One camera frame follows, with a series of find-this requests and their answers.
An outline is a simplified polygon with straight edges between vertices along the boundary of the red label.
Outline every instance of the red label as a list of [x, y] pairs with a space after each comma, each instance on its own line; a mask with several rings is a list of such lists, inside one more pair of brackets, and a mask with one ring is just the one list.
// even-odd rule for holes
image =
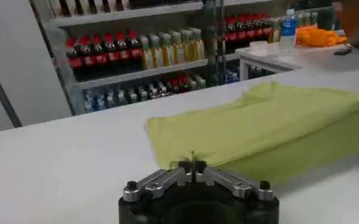
[[82, 59], [81, 58], [69, 59], [68, 62], [69, 62], [69, 65], [72, 68], [78, 68], [78, 67], [82, 66]]
[[121, 52], [119, 53], [119, 56], [121, 57], [121, 59], [128, 59], [128, 58], [130, 57], [128, 51], [121, 51]]
[[256, 37], [260, 37], [260, 36], [262, 36], [262, 33], [263, 33], [263, 29], [257, 29], [257, 30], [255, 31], [254, 35], [255, 35]]
[[131, 51], [133, 58], [139, 58], [141, 57], [141, 50], [140, 49], [133, 49]]
[[263, 35], [268, 36], [271, 33], [271, 27], [264, 28], [263, 29]]
[[241, 31], [237, 33], [237, 38], [238, 39], [245, 39], [246, 38], [246, 31]]
[[247, 32], [247, 37], [248, 38], [253, 38], [254, 37], [254, 31], [253, 30], [250, 30]]
[[107, 62], [107, 55], [97, 55], [95, 56], [95, 59], [98, 64], [105, 64]]
[[95, 64], [95, 57], [91, 57], [91, 56], [84, 57], [84, 63], [87, 66], [94, 65]]
[[119, 53], [118, 52], [110, 52], [110, 53], [108, 53], [108, 59], [110, 61], [118, 61]]

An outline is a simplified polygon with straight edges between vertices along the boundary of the fabric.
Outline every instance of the fabric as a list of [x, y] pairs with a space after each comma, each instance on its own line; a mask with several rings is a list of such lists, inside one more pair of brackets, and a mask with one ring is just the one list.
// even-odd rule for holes
[[159, 165], [205, 160], [281, 183], [359, 151], [359, 92], [261, 83], [232, 103], [155, 117], [147, 131]]
[[345, 43], [346, 37], [340, 37], [334, 31], [305, 27], [297, 29], [297, 44], [310, 47], [329, 47]]

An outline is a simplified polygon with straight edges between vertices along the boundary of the white table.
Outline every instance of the white table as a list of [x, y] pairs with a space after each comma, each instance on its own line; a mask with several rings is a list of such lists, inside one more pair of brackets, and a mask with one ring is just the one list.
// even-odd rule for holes
[[[300, 69], [2, 131], [0, 223], [118, 223], [126, 181], [158, 169], [144, 130], [147, 118], [230, 102], [264, 80], [359, 90], [357, 69]], [[359, 223], [359, 156], [300, 178], [277, 188], [281, 223]]]

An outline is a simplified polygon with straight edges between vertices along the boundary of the soda bottle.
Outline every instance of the soda bottle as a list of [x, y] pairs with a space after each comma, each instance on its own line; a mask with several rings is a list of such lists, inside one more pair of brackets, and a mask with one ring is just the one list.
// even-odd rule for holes
[[119, 67], [119, 52], [117, 51], [117, 47], [111, 33], [105, 34], [104, 47], [107, 54], [108, 67], [113, 72]]
[[263, 14], [263, 40], [268, 41], [272, 31], [272, 22], [268, 14]]
[[122, 32], [116, 33], [116, 47], [119, 51], [119, 58], [121, 60], [121, 65], [127, 67], [130, 65], [130, 53], [128, 50], [128, 45], [125, 42], [124, 34]]
[[254, 33], [255, 33], [254, 20], [253, 20], [252, 15], [247, 16], [247, 20], [245, 23], [245, 29], [246, 29], [247, 43], [249, 44], [251, 41], [254, 40]]
[[96, 62], [96, 72], [98, 74], [103, 74], [107, 72], [107, 54], [105, 52], [104, 47], [102, 46], [102, 40], [99, 35], [94, 35], [93, 38], [93, 45], [92, 50], [95, 55], [95, 62]]
[[246, 18], [244, 15], [239, 15], [236, 20], [236, 38], [237, 38], [237, 48], [248, 47], [246, 43], [246, 28], [245, 24]]
[[261, 15], [255, 14], [254, 15], [254, 40], [260, 41], [263, 37], [263, 21], [261, 20]]
[[131, 64], [135, 67], [135, 69], [141, 70], [143, 67], [141, 42], [137, 39], [136, 32], [128, 31], [127, 44], [130, 49]]
[[78, 51], [76, 50], [76, 37], [70, 38], [66, 42], [66, 56], [68, 57], [68, 63], [74, 71], [76, 80], [80, 80], [83, 76], [83, 63]]
[[236, 49], [236, 21], [235, 17], [226, 18], [226, 52], [232, 53]]
[[94, 57], [93, 51], [91, 49], [90, 36], [82, 37], [79, 43], [79, 52], [83, 56], [86, 77], [91, 78], [95, 72], [96, 58]]

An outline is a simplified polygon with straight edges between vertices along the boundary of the metal clamp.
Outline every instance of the metal clamp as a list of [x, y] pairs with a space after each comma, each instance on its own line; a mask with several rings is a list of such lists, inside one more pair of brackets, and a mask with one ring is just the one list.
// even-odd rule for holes
[[229, 171], [221, 171], [212, 167], [206, 167], [202, 173], [196, 173], [197, 182], [215, 181], [232, 192], [239, 198], [247, 198], [251, 193], [261, 201], [274, 199], [274, 191], [270, 189], [268, 181], [250, 181], [245, 177]]
[[170, 171], [158, 170], [139, 182], [128, 182], [124, 188], [123, 199], [128, 202], [139, 201], [145, 191], [152, 193], [152, 199], [162, 197], [165, 190], [174, 183], [191, 181], [191, 174], [191, 172], [186, 173], [183, 167]]

